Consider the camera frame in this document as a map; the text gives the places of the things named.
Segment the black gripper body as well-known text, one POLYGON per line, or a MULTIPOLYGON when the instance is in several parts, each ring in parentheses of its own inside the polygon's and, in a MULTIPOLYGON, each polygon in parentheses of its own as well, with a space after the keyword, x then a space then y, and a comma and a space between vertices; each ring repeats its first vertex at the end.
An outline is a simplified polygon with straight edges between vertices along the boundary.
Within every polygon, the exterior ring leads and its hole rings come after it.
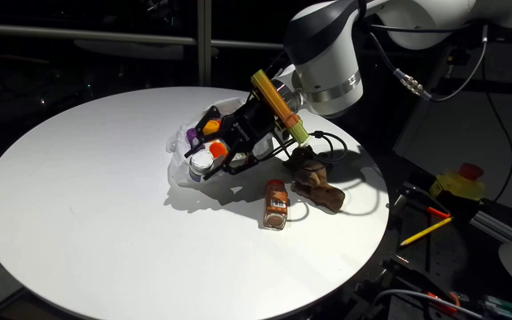
POLYGON ((225 116, 225 145, 234 152, 250 152, 275 127, 272 107, 259 97, 248 99, 225 116))

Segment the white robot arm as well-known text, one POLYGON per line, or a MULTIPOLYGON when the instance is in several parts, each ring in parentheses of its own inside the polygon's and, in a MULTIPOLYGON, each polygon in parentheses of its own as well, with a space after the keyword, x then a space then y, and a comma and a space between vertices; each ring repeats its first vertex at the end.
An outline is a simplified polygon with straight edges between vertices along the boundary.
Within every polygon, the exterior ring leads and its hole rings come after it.
POLYGON ((272 155, 263 143, 275 127, 302 145, 307 132, 284 97, 295 95, 320 116, 336 116, 362 97, 352 33, 376 17, 389 40, 426 51, 472 24, 512 31, 512 0, 327 0, 296 13, 284 35, 288 67, 256 72, 247 100, 209 107, 183 138, 183 164, 195 182, 236 175, 272 155))

